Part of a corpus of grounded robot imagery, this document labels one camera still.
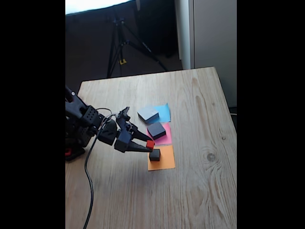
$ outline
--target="tripod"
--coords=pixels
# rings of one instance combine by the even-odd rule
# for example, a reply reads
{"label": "tripod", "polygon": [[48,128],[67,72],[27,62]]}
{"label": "tripod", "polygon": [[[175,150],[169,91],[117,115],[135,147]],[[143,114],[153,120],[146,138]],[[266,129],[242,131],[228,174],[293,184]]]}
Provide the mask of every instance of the tripod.
{"label": "tripod", "polygon": [[[124,26],[137,40],[142,47],[139,47],[135,43],[131,42],[130,40],[125,39],[122,26]],[[115,36],[116,33],[118,34],[119,45],[118,47],[115,46]],[[111,48],[110,48],[110,56],[108,60],[108,70],[107,70],[107,78],[110,78],[112,72],[114,70],[115,64],[118,61],[121,65],[127,63],[126,60],[123,58],[123,47],[124,45],[130,45],[134,49],[138,50],[139,52],[143,53],[144,55],[152,58],[155,60],[166,72],[168,71],[166,67],[161,63],[161,61],[152,53],[152,51],[147,47],[147,45],[141,41],[141,39],[136,36],[131,29],[126,25],[124,18],[117,18],[113,21],[113,31],[112,31],[112,41],[111,41]]]}

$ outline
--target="sticky note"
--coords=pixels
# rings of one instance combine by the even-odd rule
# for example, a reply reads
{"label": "sticky note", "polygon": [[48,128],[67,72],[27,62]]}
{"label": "sticky note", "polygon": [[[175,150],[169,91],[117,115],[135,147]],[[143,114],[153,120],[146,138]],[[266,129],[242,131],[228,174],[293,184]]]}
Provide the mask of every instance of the sticky note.
{"label": "sticky note", "polygon": [[168,104],[163,106],[154,106],[154,108],[159,112],[159,117],[153,120],[149,120],[147,123],[167,123],[171,121],[171,113]]}
{"label": "sticky note", "polygon": [[[165,129],[166,135],[159,137],[158,139],[154,140],[154,144],[156,146],[159,145],[171,145],[172,144],[172,133],[171,133],[171,128],[169,123],[165,123],[162,125],[163,128]],[[146,129],[146,134],[152,138],[152,136],[149,134],[148,130]]]}
{"label": "sticky note", "polygon": [[173,155],[173,146],[156,146],[155,149],[160,149],[160,161],[150,161],[149,153],[147,154],[148,171],[175,168],[175,157]]}

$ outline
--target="wood knot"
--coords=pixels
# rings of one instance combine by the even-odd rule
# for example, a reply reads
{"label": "wood knot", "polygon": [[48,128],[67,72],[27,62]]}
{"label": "wood knot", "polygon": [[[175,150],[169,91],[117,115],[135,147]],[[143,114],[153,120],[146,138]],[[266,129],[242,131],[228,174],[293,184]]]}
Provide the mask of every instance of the wood knot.
{"label": "wood knot", "polygon": [[215,155],[214,154],[208,154],[208,160],[209,161],[214,161],[215,160]]}

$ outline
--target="blue paper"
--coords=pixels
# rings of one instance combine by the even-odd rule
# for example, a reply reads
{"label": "blue paper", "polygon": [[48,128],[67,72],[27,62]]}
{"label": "blue paper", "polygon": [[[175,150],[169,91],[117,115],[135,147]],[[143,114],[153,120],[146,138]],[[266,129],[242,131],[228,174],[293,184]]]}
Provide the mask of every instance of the blue paper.
{"label": "blue paper", "polygon": [[150,124],[156,122],[167,123],[171,121],[171,113],[168,104],[163,106],[155,106],[154,108],[159,112],[159,117],[149,121]]}

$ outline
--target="red cube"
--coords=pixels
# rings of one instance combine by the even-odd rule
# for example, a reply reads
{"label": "red cube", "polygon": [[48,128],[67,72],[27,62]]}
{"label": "red cube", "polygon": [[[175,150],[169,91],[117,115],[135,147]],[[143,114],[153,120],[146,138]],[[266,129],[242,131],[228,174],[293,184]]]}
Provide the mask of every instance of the red cube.
{"label": "red cube", "polygon": [[154,141],[147,140],[147,142],[146,142],[146,147],[147,147],[147,148],[150,148],[150,149],[153,149],[153,146],[154,146]]}

